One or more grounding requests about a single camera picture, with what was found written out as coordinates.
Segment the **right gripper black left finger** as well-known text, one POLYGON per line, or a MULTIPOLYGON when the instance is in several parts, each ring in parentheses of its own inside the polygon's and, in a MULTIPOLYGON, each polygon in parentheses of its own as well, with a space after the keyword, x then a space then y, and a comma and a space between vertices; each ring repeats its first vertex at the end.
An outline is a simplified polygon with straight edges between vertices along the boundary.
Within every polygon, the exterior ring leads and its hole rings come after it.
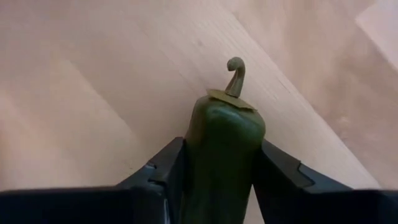
POLYGON ((2 191, 0 224, 180 224, 184 157, 177 137, 116 185, 2 191))

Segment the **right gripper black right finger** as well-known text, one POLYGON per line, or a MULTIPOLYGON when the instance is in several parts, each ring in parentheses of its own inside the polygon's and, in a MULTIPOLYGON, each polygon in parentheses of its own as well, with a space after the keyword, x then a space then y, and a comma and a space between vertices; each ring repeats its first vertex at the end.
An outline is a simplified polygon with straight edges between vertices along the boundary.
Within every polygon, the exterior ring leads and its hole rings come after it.
POLYGON ((264 140, 253 186, 265 224, 398 224, 398 190, 355 190, 264 140))

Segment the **dark green jalapeno pepper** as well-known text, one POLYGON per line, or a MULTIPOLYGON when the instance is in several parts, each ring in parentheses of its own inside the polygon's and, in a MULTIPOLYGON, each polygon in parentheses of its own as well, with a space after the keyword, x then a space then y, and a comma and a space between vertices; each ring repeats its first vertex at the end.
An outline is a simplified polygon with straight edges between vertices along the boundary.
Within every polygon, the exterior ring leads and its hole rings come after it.
POLYGON ((224 90, 197 99, 185 135, 186 178, 181 224, 243 224, 252 185, 252 163, 266 125, 240 98, 246 67, 233 57, 224 90))

